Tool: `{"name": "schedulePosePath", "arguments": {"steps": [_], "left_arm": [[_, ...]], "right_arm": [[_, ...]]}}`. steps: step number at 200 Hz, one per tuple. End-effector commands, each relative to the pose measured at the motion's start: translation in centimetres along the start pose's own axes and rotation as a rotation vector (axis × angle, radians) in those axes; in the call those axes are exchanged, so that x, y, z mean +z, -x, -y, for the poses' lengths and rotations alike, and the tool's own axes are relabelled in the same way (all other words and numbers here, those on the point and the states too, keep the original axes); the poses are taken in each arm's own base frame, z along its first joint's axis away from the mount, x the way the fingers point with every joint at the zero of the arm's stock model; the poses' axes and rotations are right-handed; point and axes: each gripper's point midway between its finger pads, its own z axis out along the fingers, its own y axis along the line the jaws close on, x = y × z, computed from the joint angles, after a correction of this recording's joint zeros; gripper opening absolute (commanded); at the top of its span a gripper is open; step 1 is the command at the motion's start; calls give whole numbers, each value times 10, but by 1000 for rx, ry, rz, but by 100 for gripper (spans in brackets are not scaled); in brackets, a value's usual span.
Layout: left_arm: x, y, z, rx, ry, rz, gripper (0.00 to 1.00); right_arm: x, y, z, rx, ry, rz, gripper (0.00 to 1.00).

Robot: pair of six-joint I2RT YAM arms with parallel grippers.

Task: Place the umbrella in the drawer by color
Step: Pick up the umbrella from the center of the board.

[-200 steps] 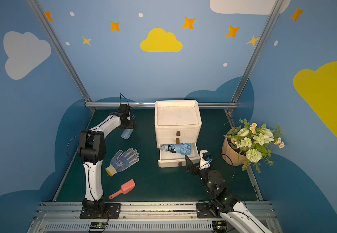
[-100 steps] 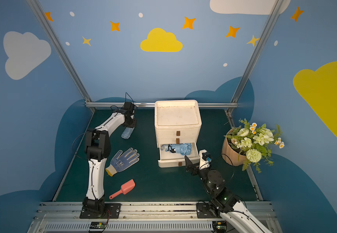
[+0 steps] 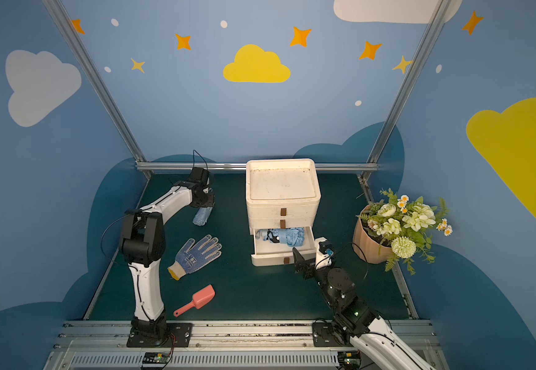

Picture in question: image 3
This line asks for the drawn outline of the light blue umbrella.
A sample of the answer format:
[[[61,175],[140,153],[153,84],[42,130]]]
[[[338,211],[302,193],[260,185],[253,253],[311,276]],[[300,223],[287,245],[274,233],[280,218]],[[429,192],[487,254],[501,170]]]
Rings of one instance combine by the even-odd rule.
[[[261,229],[255,233],[255,239],[267,241],[272,244],[283,244],[291,248],[300,247],[305,241],[305,229]]]
[[[192,223],[194,223],[194,225],[198,227],[205,226],[209,220],[210,215],[212,214],[212,210],[213,207],[199,208],[194,218],[192,219]]]

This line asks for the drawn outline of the white drawer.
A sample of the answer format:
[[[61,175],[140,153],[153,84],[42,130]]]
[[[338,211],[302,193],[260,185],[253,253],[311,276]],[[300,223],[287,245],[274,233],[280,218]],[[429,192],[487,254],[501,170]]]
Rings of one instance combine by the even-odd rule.
[[[315,257],[316,251],[314,246],[314,235],[311,228],[305,229],[305,241],[302,246],[295,247],[305,259]],[[251,255],[252,264],[255,267],[267,267],[276,265],[289,265],[294,263],[292,248],[283,244],[272,244],[267,241],[255,239],[255,233],[258,230],[253,230],[254,236],[254,253]]]

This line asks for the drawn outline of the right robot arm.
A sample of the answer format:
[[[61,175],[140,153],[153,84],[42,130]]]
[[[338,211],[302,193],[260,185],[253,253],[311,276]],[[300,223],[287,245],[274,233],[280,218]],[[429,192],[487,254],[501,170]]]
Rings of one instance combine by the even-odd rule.
[[[334,266],[332,255],[305,259],[293,249],[295,271],[315,279],[333,312],[333,319],[312,325],[319,347],[351,345],[381,369],[433,369],[391,329],[374,309],[357,295],[356,284],[343,268]]]

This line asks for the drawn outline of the white three-drawer cabinet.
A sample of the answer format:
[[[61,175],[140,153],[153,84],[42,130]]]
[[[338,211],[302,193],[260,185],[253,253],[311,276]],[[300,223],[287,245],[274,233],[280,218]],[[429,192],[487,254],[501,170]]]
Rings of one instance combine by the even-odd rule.
[[[321,199],[315,163],[309,158],[246,163],[249,232],[311,228]]]

